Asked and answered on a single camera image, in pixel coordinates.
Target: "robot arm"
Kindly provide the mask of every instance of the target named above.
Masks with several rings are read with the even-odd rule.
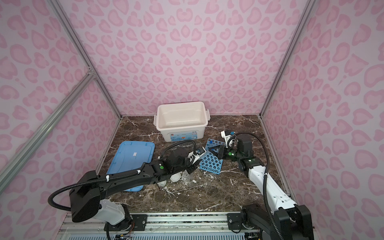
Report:
[[[229,131],[221,132],[224,135],[226,146],[233,141]],[[237,161],[239,169],[251,180],[261,191],[263,189],[266,167],[264,163],[253,155],[252,141],[248,135],[237,137],[237,148],[219,146],[218,154],[223,159]],[[267,174],[266,196],[273,219],[280,230],[284,240],[314,240],[311,213],[305,205],[298,206],[279,187],[275,180]],[[241,211],[242,222],[251,227],[259,227],[268,234],[271,240],[279,240],[276,229],[268,217],[268,214],[260,206],[255,204],[244,206]]]
[[[219,159],[237,161],[239,169],[262,191],[266,167],[253,154],[252,141],[248,135],[238,136],[235,140],[233,132],[224,131],[222,136],[231,148],[220,145],[218,151],[209,151]],[[87,172],[77,184],[62,188],[48,198],[53,207],[70,210],[73,222],[83,222],[90,218],[106,221],[104,230],[121,231],[132,226],[132,218],[127,205],[116,204],[106,198],[114,193],[139,185],[161,182],[173,174],[187,170],[192,173],[198,168],[200,158],[205,149],[199,147],[194,152],[187,152],[184,147],[177,147],[165,159],[144,163],[140,168],[109,175],[96,175],[95,171]],[[278,229],[285,240],[313,240],[311,214],[304,205],[298,206],[278,186],[274,179],[267,174],[266,196],[271,215],[257,205],[244,206],[241,211],[242,223],[251,227],[259,227],[271,240],[281,239],[276,232]],[[65,190],[70,191],[71,208],[56,204],[54,196]]]

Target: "ventilation grille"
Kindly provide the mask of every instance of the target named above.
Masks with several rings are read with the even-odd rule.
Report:
[[[68,240],[107,240],[105,233],[71,234]],[[130,240],[245,240],[244,234],[232,233],[139,233],[132,234]]]

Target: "white connector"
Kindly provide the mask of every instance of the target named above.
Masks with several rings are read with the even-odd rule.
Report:
[[[229,135],[225,135],[225,131],[221,131],[221,137],[225,140],[225,147],[228,147],[228,141],[233,136],[234,132],[230,132]],[[230,146],[233,146],[235,144],[235,140],[233,139],[230,143]]]

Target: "black cable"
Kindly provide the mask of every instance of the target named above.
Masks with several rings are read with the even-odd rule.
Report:
[[[142,171],[144,168],[144,165],[141,166],[138,170]],[[132,172],[130,174],[125,174],[125,175],[121,175],[121,176],[117,176],[117,177],[110,177],[109,180],[119,180],[119,179],[123,179],[123,178],[127,178],[127,177],[132,177],[132,176],[135,176],[139,174],[138,172]],[[57,204],[56,202],[53,201],[53,198],[62,193],[62,192],[65,192],[67,190],[71,190],[72,188],[75,188],[75,187],[80,187],[80,186],[83,186],[83,185],[91,185],[91,184],[94,184],[94,183],[98,183],[98,182],[104,182],[106,181],[106,179],[102,179],[102,178],[99,178],[99,179],[93,179],[93,180],[88,180],[88,181],[85,181],[85,182],[78,182],[78,183],[75,183],[75,184],[72,184],[72,185],[69,185],[69,186],[66,186],[66,187],[63,187],[63,188],[60,188],[59,190],[53,192],[49,197],[48,197],[48,203],[49,205],[51,205],[52,207],[54,208],[57,208],[57,209],[60,209],[60,210],[64,210],[64,211],[71,211],[71,208],[70,207],[66,207],[66,206],[63,206],[63,205],[60,205],[60,204]]]
[[[235,232],[235,231],[232,229],[232,225],[233,225],[234,223],[240,223],[240,229],[239,229],[238,232]],[[240,232],[241,232],[241,226],[242,226],[242,225],[243,225],[243,221],[232,222],[232,223],[231,223],[231,231],[232,231],[233,233],[235,233],[235,234],[240,233]]]
[[[192,163],[195,161],[195,159],[196,159],[196,156],[195,156],[195,155],[193,155],[193,157],[192,157],[192,159],[191,159],[191,160],[189,160],[189,159],[188,159],[188,162],[187,162],[187,167],[190,167],[190,166],[192,166]]]
[[[108,240],[111,240],[111,236],[109,235],[109,225],[110,225],[110,223],[109,222],[105,222],[105,224],[106,224],[106,232],[107,232],[107,239]]]
[[[229,148],[230,150],[233,148],[233,146],[235,144],[233,144],[232,146],[229,146],[229,144],[231,143],[232,140],[234,140],[236,138],[236,135],[233,135],[232,137],[229,138],[228,142],[227,142],[227,148]]]
[[[266,167],[265,167],[264,180],[263,180],[263,200],[264,200],[264,205],[265,205],[265,208],[266,208],[266,211],[267,211],[267,214],[268,214],[269,221],[271,222],[272,226],[274,227],[274,229],[275,229],[277,235],[279,236],[280,240],[284,240],[283,235],[281,234],[281,232],[280,232],[279,228],[277,227],[276,222],[275,222],[275,220],[273,218],[271,208],[270,208],[270,206],[268,204],[268,197],[267,197],[267,194],[266,194],[266,183],[267,183],[268,170],[269,170],[269,165],[270,165],[268,151],[267,151],[263,141],[261,140],[261,138],[259,138],[257,135],[255,135],[253,133],[250,133],[250,132],[240,132],[240,133],[237,133],[236,135],[240,135],[240,134],[249,134],[249,135],[255,137],[261,143],[261,145],[262,145],[262,147],[264,149],[264,153],[265,153],[265,157],[266,157]]]
[[[194,152],[194,154],[196,154],[196,143],[195,143],[195,141],[193,141],[193,140],[184,140],[184,141],[177,142],[177,143],[172,144],[171,146],[167,147],[167,148],[161,153],[161,155],[160,155],[160,159],[163,158],[163,156],[164,156],[164,154],[165,154],[166,151],[170,150],[171,148],[173,148],[173,147],[175,147],[175,146],[177,146],[177,145],[183,144],[183,143],[185,143],[185,142],[191,142],[191,143],[193,144],[193,152]]]

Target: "white arm casing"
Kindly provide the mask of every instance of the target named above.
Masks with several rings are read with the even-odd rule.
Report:
[[[225,135],[225,131],[221,131],[221,137],[225,140],[225,147],[228,146],[228,140],[232,137],[232,135]],[[233,146],[235,144],[235,140],[232,139],[230,145]]]
[[[203,154],[204,154],[205,152],[201,152],[200,154],[194,154],[194,152],[190,152],[189,154],[188,154],[188,159],[189,160],[191,160],[192,159],[192,157],[193,156],[195,156],[195,160],[191,163],[191,164],[194,164],[197,160],[199,160],[202,156],[203,156]]]
[[[265,167],[256,166],[248,171],[249,180],[251,180],[260,192],[263,193],[263,181],[264,181]],[[268,173],[266,181],[266,194],[268,197],[268,204],[272,212],[279,210],[280,207],[283,209],[294,208],[295,201],[290,199],[286,193],[277,185],[275,180]]]
[[[121,204],[116,204],[103,199],[100,201],[101,209],[93,218],[109,222],[111,225],[116,225],[125,218],[125,212]]]

